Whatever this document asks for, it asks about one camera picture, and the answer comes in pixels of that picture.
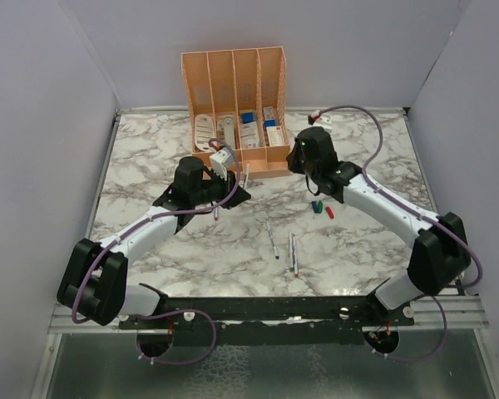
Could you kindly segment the yellow pen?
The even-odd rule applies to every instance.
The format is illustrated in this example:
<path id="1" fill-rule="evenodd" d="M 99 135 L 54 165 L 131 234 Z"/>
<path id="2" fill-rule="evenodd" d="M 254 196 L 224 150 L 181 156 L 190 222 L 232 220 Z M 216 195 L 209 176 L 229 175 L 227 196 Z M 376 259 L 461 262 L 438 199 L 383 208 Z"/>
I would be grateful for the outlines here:
<path id="1" fill-rule="evenodd" d="M 244 190 L 246 189 L 246 186 L 248 184 L 249 176 L 250 176 L 250 163 L 248 162 L 245 167 L 245 178 L 242 186 Z"/>

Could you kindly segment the blue pen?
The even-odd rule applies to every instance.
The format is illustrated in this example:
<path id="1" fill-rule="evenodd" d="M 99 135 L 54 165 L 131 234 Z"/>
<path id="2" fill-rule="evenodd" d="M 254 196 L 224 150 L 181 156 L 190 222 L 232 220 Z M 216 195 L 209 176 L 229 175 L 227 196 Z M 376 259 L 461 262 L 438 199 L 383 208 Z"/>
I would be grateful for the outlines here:
<path id="1" fill-rule="evenodd" d="M 270 239 L 272 250 L 274 251 L 274 257 L 275 257 L 275 259 L 279 260 L 279 251 L 277 248 L 277 244 L 275 243 L 274 234 L 273 234 L 273 231 L 271 229 L 271 226 L 270 226 L 268 220 L 265 222 L 265 226 L 266 226 L 267 232 L 269 234 L 269 239 Z"/>

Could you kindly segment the green pen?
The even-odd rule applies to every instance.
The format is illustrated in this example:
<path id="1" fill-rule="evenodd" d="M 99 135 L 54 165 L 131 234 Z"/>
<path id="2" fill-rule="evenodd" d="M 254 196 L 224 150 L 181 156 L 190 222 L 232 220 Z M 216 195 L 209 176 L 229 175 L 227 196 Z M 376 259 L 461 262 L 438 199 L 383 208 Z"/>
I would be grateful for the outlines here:
<path id="1" fill-rule="evenodd" d="M 291 273 L 294 272 L 294 256 L 293 256 L 293 235 L 292 232 L 289 231 L 289 271 Z"/>

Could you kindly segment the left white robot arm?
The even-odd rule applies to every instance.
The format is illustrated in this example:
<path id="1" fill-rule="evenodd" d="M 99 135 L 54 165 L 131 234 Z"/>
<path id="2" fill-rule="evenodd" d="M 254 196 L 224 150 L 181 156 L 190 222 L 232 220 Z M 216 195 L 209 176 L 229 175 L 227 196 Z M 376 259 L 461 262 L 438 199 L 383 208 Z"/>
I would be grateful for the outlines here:
<path id="1" fill-rule="evenodd" d="M 227 160 L 210 167 L 193 156 L 180 159 L 174 179 L 137 221 L 101 241 L 76 243 L 57 291 L 76 324 L 106 326 L 119 316 L 138 317 L 158 328 L 167 316 L 166 295 L 146 284 L 127 283 L 128 268 L 146 252 L 178 234 L 196 215 L 230 209 L 250 199 L 240 187 L 242 168 Z"/>

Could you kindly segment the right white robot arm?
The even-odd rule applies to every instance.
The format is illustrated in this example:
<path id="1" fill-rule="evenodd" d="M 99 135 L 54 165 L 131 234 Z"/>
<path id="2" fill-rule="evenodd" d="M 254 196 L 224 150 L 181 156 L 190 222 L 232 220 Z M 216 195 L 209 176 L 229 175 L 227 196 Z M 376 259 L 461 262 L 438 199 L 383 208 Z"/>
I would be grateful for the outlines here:
<path id="1" fill-rule="evenodd" d="M 471 263 L 462 220 L 406 201 L 364 175 L 360 166 L 338 159 L 330 134 L 321 126 L 302 130 L 287 156 L 289 170 L 304 175 L 320 194 L 378 221 L 411 249 L 406 270 L 377 286 L 365 305 L 367 319 L 384 325 L 396 308 L 422 295 L 435 296 Z"/>

